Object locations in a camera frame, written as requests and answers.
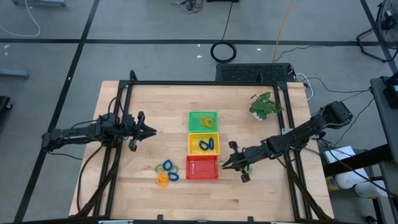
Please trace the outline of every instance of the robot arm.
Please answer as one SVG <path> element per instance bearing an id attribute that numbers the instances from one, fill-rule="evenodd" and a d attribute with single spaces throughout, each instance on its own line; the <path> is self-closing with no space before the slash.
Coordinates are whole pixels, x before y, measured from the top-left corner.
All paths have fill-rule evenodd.
<path id="1" fill-rule="evenodd" d="M 136 141 L 156 135 L 156 130 L 144 124 L 145 115 L 140 111 L 137 123 L 131 114 L 124 117 L 123 124 L 114 114 L 99 116 L 95 123 L 83 128 L 54 129 L 42 135 L 42 148 L 52 152 L 66 144 L 87 144 L 92 141 L 99 141 L 105 145 L 114 147 L 114 143 L 125 137 L 132 137 L 129 148 L 136 151 Z"/>
<path id="2" fill-rule="evenodd" d="M 260 141 L 260 146 L 251 146 L 238 152 L 236 142 L 229 142 L 229 147 L 234 150 L 228 161 L 223 164 L 223 169 L 241 171 L 243 182 L 250 181 L 245 171 L 246 167 L 263 159 L 276 159 L 288 152 L 289 149 L 301 149 L 305 147 L 311 136 L 325 128 L 340 129 L 346 126 L 353 115 L 343 102 L 334 101 L 323 108 L 318 114 L 312 116 L 309 121 L 284 135 L 271 136 Z"/>

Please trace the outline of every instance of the gray floor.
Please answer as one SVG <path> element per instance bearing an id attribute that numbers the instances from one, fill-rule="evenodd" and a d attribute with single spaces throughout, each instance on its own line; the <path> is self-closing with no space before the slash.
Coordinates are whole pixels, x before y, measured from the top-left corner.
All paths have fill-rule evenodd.
<path id="1" fill-rule="evenodd" d="M 89 39 L 219 39 L 229 3 L 205 4 L 202 12 L 188 15 L 170 5 L 172 0 L 101 0 Z M 93 0 L 69 0 L 67 7 L 37 6 L 31 9 L 42 28 L 43 39 L 79 39 Z M 373 14 L 379 1 L 368 0 Z M 235 4 L 226 39 L 275 40 L 288 0 L 242 0 Z M 21 34 L 36 33 L 23 5 L 0 2 L 0 24 Z M 283 40 L 355 40 L 369 28 L 359 1 L 295 1 L 285 25 Z M 0 38 L 13 36 L 0 30 Z M 375 41 L 370 35 L 366 38 Z M 13 221 L 30 172 L 39 152 L 41 139 L 49 125 L 77 44 L 0 44 L 0 67 L 26 69 L 30 79 L 0 78 L 0 95 L 12 98 L 14 109 L 2 121 L 0 130 L 0 223 Z M 58 128 L 91 119 L 103 80 L 127 79 L 134 69 L 140 80 L 214 80 L 216 62 L 210 57 L 211 45 L 115 45 L 86 44 L 63 106 Z M 296 46 L 283 45 L 279 52 Z M 272 45 L 237 45 L 234 63 L 264 63 L 272 60 Z M 367 47 L 382 56 L 380 47 Z M 229 54 L 220 47 L 217 55 Z M 388 64 L 363 55 L 358 47 L 314 47 L 285 54 L 279 62 L 290 62 L 296 72 L 321 78 L 334 90 L 362 90 L 369 79 L 391 75 Z M 349 96 L 329 93 L 317 80 L 310 81 L 315 96 L 309 101 L 311 112 L 334 100 Z M 363 93 L 346 102 L 356 116 L 371 100 Z M 337 141 L 344 129 L 328 131 L 326 138 Z M 339 143 L 365 149 L 386 141 L 374 103 Z M 83 155 L 83 146 L 68 146 L 59 152 Z M 68 215 L 80 162 L 51 156 L 32 196 L 25 220 L 62 218 Z M 370 200 L 352 191 L 331 192 L 336 218 L 363 223 L 373 215 Z"/>

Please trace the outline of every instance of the wooden table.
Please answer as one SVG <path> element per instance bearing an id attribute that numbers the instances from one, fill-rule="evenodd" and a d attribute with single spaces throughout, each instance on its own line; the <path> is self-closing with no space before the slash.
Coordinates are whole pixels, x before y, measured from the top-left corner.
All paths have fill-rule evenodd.
<path id="1" fill-rule="evenodd" d="M 117 87 L 118 82 L 103 82 L 95 118 L 106 114 Z M 310 117 L 304 86 L 288 83 L 288 87 L 295 125 L 298 126 Z M 276 160 L 266 159 L 251 166 L 251 181 L 245 184 L 241 182 L 240 173 L 234 170 L 220 169 L 219 180 L 185 179 L 188 112 L 218 112 L 219 159 L 225 161 L 233 152 L 228 141 L 236 141 L 242 148 L 259 145 L 261 139 L 280 134 L 276 114 L 260 122 L 249 112 L 250 97 L 267 91 L 273 98 L 270 86 L 134 85 L 128 112 L 137 116 L 138 111 L 143 111 L 146 124 L 157 129 L 157 135 L 137 143 L 136 152 L 129 150 L 128 142 L 123 144 L 111 218 L 153 220 L 163 214 L 165 220 L 244 221 L 253 216 L 255 221 L 293 221 L 287 174 Z M 283 95 L 280 98 L 284 106 Z M 284 120 L 288 127 L 286 113 Z M 98 142 L 87 145 L 83 162 L 99 145 Z M 310 141 L 308 148 L 318 150 L 315 141 Z M 104 151 L 95 155 L 83 173 L 80 205 L 88 201 L 98 186 Z M 302 151 L 301 155 L 307 188 L 332 217 L 320 158 L 308 151 Z M 180 180 L 161 188 L 156 185 L 154 167 L 166 159 L 179 166 Z M 106 190 L 100 214 L 104 213 L 107 196 Z M 302 207 L 302 198 L 298 197 L 298 200 Z M 70 214 L 76 212 L 75 194 Z"/>

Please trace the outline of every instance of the black cable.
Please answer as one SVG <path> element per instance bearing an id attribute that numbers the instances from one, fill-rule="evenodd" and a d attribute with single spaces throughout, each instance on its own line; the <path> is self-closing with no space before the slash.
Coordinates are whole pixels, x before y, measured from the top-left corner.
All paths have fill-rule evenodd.
<path id="1" fill-rule="evenodd" d="M 286 165 L 279 159 L 279 157 L 277 157 L 276 159 L 278 160 L 278 162 L 279 162 L 283 167 L 285 167 L 285 169 L 287 168 Z"/>
<path id="2" fill-rule="evenodd" d="M 120 100 L 118 97 L 114 97 L 114 98 L 109 102 L 107 118 L 104 119 L 104 121 L 107 121 L 107 120 L 109 119 L 109 114 L 111 113 L 111 106 L 112 106 L 112 103 L 113 103 L 114 100 L 118 100 L 118 101 L 119 101 L 120 110 L 122 111 L 122 116 L 125 116 L 125 115 L 126 115 L 125 112 L 124 112 L 124 109 L 123 109 L 123 107 L 122 107 L 122 102 L 121 102 L 121 100 Z"/>
<path id="3" fill-rule="evenodd" d="M 307 148 L 307 147 L 304 147 L 303 149 L 308 150 L 308 151 L 310 151 L 310 152 L 312 152 L 312 153 L 315 153 L 315 154 L 318 155 L 318 156 L 321 155 L 319 152 L 317 152 L 317 151 L 315 151 L 315 150 L 313 150 L 313 149 L 309 149 L 309 148 Z"/>
<path id="4" fill-rule="evenodd" d="M 299 154 L 301 153 L 302 149 L 296 150 L 294 149 L 294 151 L 297 151 Z M 297 156 L 295 156 L 290 162 L 294 162 L 297 159 Z"/>
<path id="5" fill-rule="evenodd" d="M 86 138 L 90 139 L 90 141 L 94 141 L 95 140 L 92 136 L 89 136 L 89 135 L 87 135 L 87 134 L 85 134 L 83 132 L 76 131 L 76 133 L 84 135 Z"/>
<path id="6" fill-rule="evenodd" d="M 340 159 L 338 159 L 331 150 L 329 150 L 330 154 L 336 159 L 337 162 L 339 162 L 341 165 L 345 166 L 347 169 L 349 169 L 350 171 L 353 171 L 356 175 L 362 177 L 364 180 L 370 182 L 371 184 L 373 184 L 374 186 L 376 186 L 377 188 L 379 188 L 380 190 L 384 191 L 385 193 L 387 193 L 389 196 L 393 197 L 393 198 L 398 198 L 398 196 L 390 191 L 388 191 L 387 189 L 380 187 L 379 185 L 377 185 L 376 183 L 373 182 L 373 180 L 363 176 L 362 174 L 360 174 L 359 172 L 357 172 L 356 170 L 354 170 L 352 167 L 350 167 L 349 165 L 345 164 L 343 161 L 341 161 Z"/>
<path id="7" fill-rule="evenodd" d="M 330 148 L 331 148 L 332 150 L 335 150 L 335 151 L 337 151 L 337 152 L 340 152 L 340 153 L 342 153 L 342 154 L 345 154 L 346 156 L 349 156 L 349 157 L 353 156 L 353 155 L 350 155 L 350 154 L 348 154 L 348 153 L 345 153 L 344 151 L 341 151 L 341 150 L 338 149 L 338 148 L 335 148 L 335 147 L 331 146 L 331 145 L 328 144 L 327 141 L 324 140 L 323 138 L 318 139 L 318 141 L 319 141 L 319 140 L 322 140 L 324 144 L 322 144 L 321 142 L 318 142 L 318 143 L 320 143 L 322 146 L 324 146 L 324 147 L 327 148 L 327 149 L 330 149 Z"/>
<path id="8" fill-rule="evenodd" d="M 362 94 L 362 93 L 367 92 L 367 91 L 370 91 L 370 89 L 361 91 L 361 92 L 359 92 L 359 93 L 357 93 L 357 94 L 355 94 L 355 95 L 349 96 L 349 97 L 347 97 L 347 98 L 345 98 L 345 99 L 343 99 L 343 100 L 340 100 L 340 101 L 341 101 L 341 102 L 346 101 L 346 100 L 348 100 L 348 99 L 350 99 L 350 98 L 352 98 L 352 97 L 358 96 L 359 94 Z"/>
<path id="9" fill-rule="evenodd" d="M 203 9 L 203 0 L 200 0 L 200 3 L 197 3 L 197 0 L 185 0 L 180 4 L 172 3 L 172 5 L 187 14 L 196 14 Z"/>
<path id="10" fill-rule="evenodd" d="M 71 155 L 64 154 L 64 153 L 52 153 L 52 152 L 47 152 L 47 153 L 48 153 L 48 154 L 51 154 L 51 155 L 55 155 L 55 156 L 68 156 L 68 157 L 71 157 L 71 158 L 73 158 L 73 159 L 83 160 L 83 159 L 77 158 L 77 157 L 75 157 L 75 156 L 71 156 Z"/>
<path id="11" fill-rule="evenodd" d="M 78 181 L 78 185 L 77 185 L 77 196 L 76 196 L 76 205 L 77 205 L 77 210 L 80 212 L 80 187 L 81 187 L 81 177 L 83 175 L 83 171 L 87 166 L 88 161 L 90 161 L 90 159 L 92 159 L 99 151 L 100 149 L 102 149 L 103 144 L 94 152 L 92 153 L 92 155 L 86 160 L 86 162 L 83 164 L 83 167 L 81 167 L 81 171 L 80 171 L 80 175 L 79 175 L 79 181 Z"/>
<path id="12" fill-rule="evenodd" d="M 374 98 L 368 103 L 367 106 L 365 106 L 365 108 L 363 108 L 357 115 L 357 117 L 355 118 L 354 122 L 351 123 L 351 125 L 349 126 L 349 128 L 341 135 L 340 139 L 333 145 L 333 147 L 336 147 L 336 145 L 343 139 L 344 135 L 353 127 L 353 125 L 355 124 L 356 120 L 359 118 L 359 116 L 361 115 L 361 113 L 363 111 L 365 111 L 368 107 L 370 107 L 371 103 L 373 102 Z"/>
<path id="13" fill-rule="evenodd" d="M 308 49 L 308 48 L 310 48 L 310 47 L 322 47 L 322 46 L 314 46 L 314 45 L 311 45 L 311 46 L 307 46 L 307 47 L 295 47 L 295 48 L 293 48 L 293 49 L 290 49 L 290 50 L 284 50 L 284 51 L 282 51 L 282 53 L 280 53 L 280 55 L 279 55 L 279 57 L 277 57 L 276 59 L 275 59 L 275 62 L 277 62 L 281 57 L 282 57 L 282 55 L 284 54 L 284 53 L 289 53 L 289 52 L 292 52 L 292 51 L 294 51 L 294 50 L 297 50 L 297 49 Z"/>
<path id="14" fill-rule="evenodd" d="M 359 92 L 363 92 L 363 91 L 368 91 L 369 90 L 369 89 L 367 89 L 367 90 L 354 90 L 354 91 L 330 90 L 328 87 L 326 87 L 325 83 L 318 77 L 310 77 L 310 78 L 307 78 L 307 79 L 317 79 L 317 80 L 319 80 L 322 83 L 323 87 L 325 87 L 326 90 L 328 90 L 329 92 L 332 92 L 332 93 L 359 93 Z"/>
<path id="15" fill-rule="evenodd" d="M 79 123 L 74 124 L 74 125 L 68 130 L 68 134 L 67 134 L 68 139 L 70 139 L 70 131 L 71 131 L 74 127 L 76 127 L 76 126 L 78 126 L 78 125 L 81 125 L 81 124 L 92 123 L 92 122 L 95 122 L 95 121 L 96 121 L 96 120 L 83 121 L 83 122 L 79 122 Z"/>
<path id="16" fill-rule="evenodd" d="M 213 44 L 213 46 L 211 46 L 211 49 L 210 49 L 211 57 L 218 63 L 230 63 L 233 60 L 235 60 L 235 58 L 236 58 L 236 46 L 234 44 L 232 44 L 232 43 L 227 42 L 227 41 L 223 41 L 224 37 L 225 37 L 226 29 L 228 27 L 229 17 L 231 16 L 231 11 L 232 11 L 232 5 L 233 4 L 234 4 L 234 2 L 231 1 L 231 7 L 229 8 L 228 19 L 226 21 L 223 38 L 221 38 L 221 40 L 219 42 Z M 218 46 L 220 44 L 227 45 L 228 47 L 230 47 L 232 49 L 232 51 L 233 51 L 232 57 L 230 57 L 229 59 L 226 59 L 226 60 L 222 60 L 222 59 L 216 58 L 216 56 L 214 55 L 214 49 L 215 49 L 216 46 Z"/>

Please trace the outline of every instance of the plastic basket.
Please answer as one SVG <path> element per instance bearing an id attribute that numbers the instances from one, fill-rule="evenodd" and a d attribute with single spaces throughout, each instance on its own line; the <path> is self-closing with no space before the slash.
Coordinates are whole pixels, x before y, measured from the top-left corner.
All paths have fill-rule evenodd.
<path id="1" fill-rule="evenodd" d="M 203 150 L 199 146 L 200 141 L 209 143 L 210 138 L 214 140 L 214 149 Z M 188 135 L 188 155 L 219 155 L 220 154 L 220 137 L 218 133 L 189 133 Z"/>
<path id="2" fill-rule="evenodd" d="M 217 156 L 187 156 L 186 171 L 188 180 L 218 179 Z"/>
<path id="3" fill-rule="evenodd" d="M 213 133 L 218 132 L 217 112 L 212 111 L 191 111 L 189 112 L 188 130 L 191 133 Z M 200 118 L 212 119 L 214 127 L 209 128 L 200 124 Z"/>

